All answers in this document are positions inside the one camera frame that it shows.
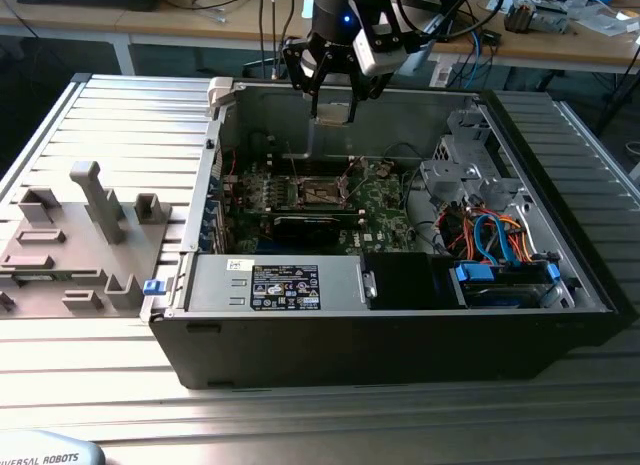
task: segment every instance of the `floor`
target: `floor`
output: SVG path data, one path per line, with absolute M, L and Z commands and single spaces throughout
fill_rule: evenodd
M 40 121 L 69 82 L 73 72 L 119 72 L 111 47 L 103 43 L 63 40 L 25 39 L 25 57 L 12 60 L 0 48 L 0 172 L 4 172 L 27 142 Z M 258 60 L 257 51 L 190 49 L 186 47 L 135 46 L 133 50 L 139 75 L 238 76 L 242 64 Z M 431 73 L 427 63 L 418 77 L 396 77 L 394 83 L 424 87 Z M 258 76 L 259 68 L 250 70 Z M 534 90 L 542 76 L 535 69 L 493 67 L 486 81 L 487 88 Z M 468 88 L 480 86 L 484 78 Z M 548 87 L 554 99 L 566 100 L 582 120 L 593 126 L 613 86 L 611 75 L 568 72 L 556 77 Z M 640 117 L 640 96 L 627 104 L 601 137 L 619 163 L 631 170 L 635 161 L 625 152 L 625 143 L 640 139 L 636 124 Z

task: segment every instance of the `power supply label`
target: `power supply label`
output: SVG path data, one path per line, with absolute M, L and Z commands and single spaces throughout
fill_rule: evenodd
M 256 311 L 320 310 L 317 265 L 255 265 L 251 308 Z

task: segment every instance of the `white table leg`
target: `white table leg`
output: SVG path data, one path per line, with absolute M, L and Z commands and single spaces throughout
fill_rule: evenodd
M 449 83 L 449 76 L 453 71 L 453 66 L 460 60 L 457 54 L 441 54 L 436 60 L 436 67 L 431 75 L 430 87 L 445 88 Z
M 133 65 L 133 59 L 131 58 L 131 40 L 126 33 L 114 33 L 110 36 L 109 41 L 113 45 L 113 50 L 116 52 L 116 58 L 118 59 L 118 65 L 120 65 L 120 74 L 122 75 L 135 75 L 136 69 Z

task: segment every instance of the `circuit board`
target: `circuit board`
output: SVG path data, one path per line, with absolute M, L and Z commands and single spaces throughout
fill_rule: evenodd
M 227 216 L 233 253 L 358 255 L 413 248 L 400 176 L 388 165 L 381 168 L 380 162 L 363 160 L 342 178 L 274 176 L 254 165 L 239 173 L 236 184 L 234 200 L 239 206 Z M 335 229 L 335 240 L 306 244 L 300 250 L 283 247 L 274 233 L 282 216 L 327 221 Z

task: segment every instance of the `barcode sticker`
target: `barcode sticker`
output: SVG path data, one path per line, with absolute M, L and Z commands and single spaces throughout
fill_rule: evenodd
M 253 268 L 255 260 L 246 258 L 230 258 L 227 260 L 227 270 L 232 272 L 250 272 Z

